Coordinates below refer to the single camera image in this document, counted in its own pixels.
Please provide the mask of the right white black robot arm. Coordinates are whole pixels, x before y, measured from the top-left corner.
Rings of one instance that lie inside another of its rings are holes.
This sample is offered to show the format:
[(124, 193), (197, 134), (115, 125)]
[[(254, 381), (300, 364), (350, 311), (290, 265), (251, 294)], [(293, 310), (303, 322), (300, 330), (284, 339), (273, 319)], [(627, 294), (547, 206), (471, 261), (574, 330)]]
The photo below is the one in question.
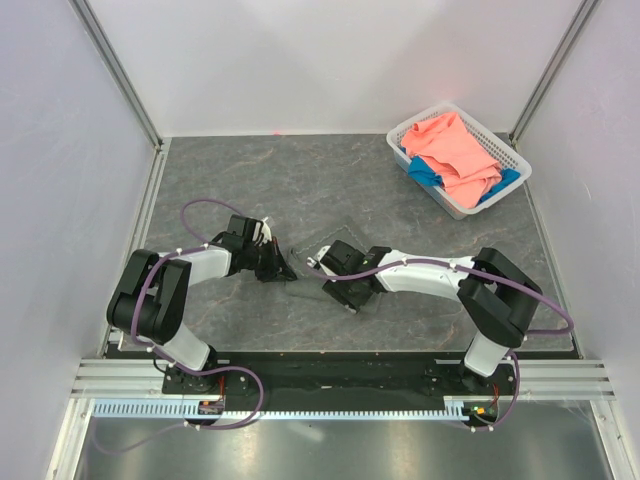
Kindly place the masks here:
[(467, 392), (483, 392), (494, 381), (498, 364), (518, 348), (532, 322), (542, 290), (505, 255), (483, 248), (475, 256), (452, 259), (406, 254), (375, 246), (363, 253), (336, 240), (306, 260), (327, 280), (323, 290), (353, 312), (374, 294), (412, 292), (461, 303), (477, 328), (458, 368), (458, 381)]

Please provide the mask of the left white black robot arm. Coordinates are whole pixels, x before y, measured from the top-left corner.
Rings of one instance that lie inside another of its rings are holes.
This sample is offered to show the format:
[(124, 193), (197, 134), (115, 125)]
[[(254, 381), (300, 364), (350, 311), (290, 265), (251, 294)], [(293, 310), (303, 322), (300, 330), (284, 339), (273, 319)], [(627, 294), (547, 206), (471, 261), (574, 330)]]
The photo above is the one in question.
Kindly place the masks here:
[(185, 370), (185, 382), (208, 393), (219, 382), (217, 352), (184, 323), (188, 290), (208, 280), (251, 271), (258, 281), (297, 279), (264, 220), (234, 214), (202, 246), (171, 253), (134, 251), (106, 310), (106, 320), (132, 341)]

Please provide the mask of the grey cloth napkin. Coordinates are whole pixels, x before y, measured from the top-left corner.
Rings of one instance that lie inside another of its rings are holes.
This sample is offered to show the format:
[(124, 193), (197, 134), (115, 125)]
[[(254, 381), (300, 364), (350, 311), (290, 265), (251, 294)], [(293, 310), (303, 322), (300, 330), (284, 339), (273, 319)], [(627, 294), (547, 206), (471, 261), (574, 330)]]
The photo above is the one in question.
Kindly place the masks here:
[(341, 306), (341, 302), (333, 298), (324, 288), (327, 280), (310, 274), (311, 270), (322, 272), (325, 275), (337, 275), (337, 272), (323, 271), (320, 267), (315, 267), (314, 263), (311, 265), (307, 263), (309, 258), (315, 260), (316, 255), (322, 249), (329, 249), (336, 241), (341, 241), (349, 246), (349, 251), (353, 252), (355, 258), (360, 261), (373, 246), (370, 237), (362, 231), (352, 217), (343, 216), (334, 219), (327, 226), (286, 249), (284, 258), (297, 276), (295, 281), (285, 284), (287, 295), (330, 302), (333, 305)]

